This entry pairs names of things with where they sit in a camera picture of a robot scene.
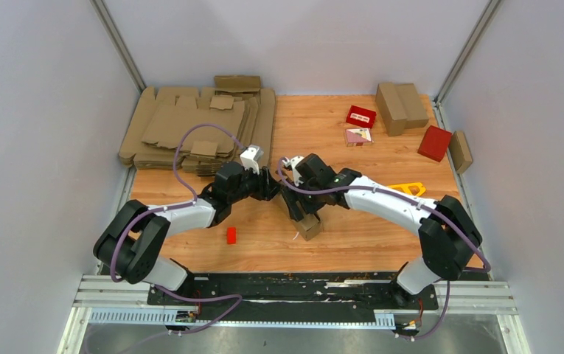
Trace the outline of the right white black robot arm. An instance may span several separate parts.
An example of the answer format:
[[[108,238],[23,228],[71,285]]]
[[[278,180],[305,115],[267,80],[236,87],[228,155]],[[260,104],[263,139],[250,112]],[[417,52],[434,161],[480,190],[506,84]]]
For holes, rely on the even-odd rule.
[[[421,256],[399,270],[389,289],[400,308],[410,307],[420,291],[438,280],[458,280],[470,271],[470,260],[482,256],[480,231],[461,201],[450,195],[435,200],[405,194],[356,170],[336,172],[314,153],[282,157],[276,170],[291,172],[287,187],[309,201],[368,212],[418,237]]]

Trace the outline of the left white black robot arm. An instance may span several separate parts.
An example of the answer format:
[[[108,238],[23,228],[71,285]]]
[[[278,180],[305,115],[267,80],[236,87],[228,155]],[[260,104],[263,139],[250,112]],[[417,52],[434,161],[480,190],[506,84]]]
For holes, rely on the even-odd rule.
[[[233,204],[246,198],[270,201],[279,191],[267,167],[254,172],[238,162],[225,163],[195,201],[167,206],[148,206],[136,199],[125,203],[95,243],[93,255],[122,280],[158,285],[174,303],[185,305],[193,299],[195,285],[182,265],[161,257],[165,239],[217,226]]]

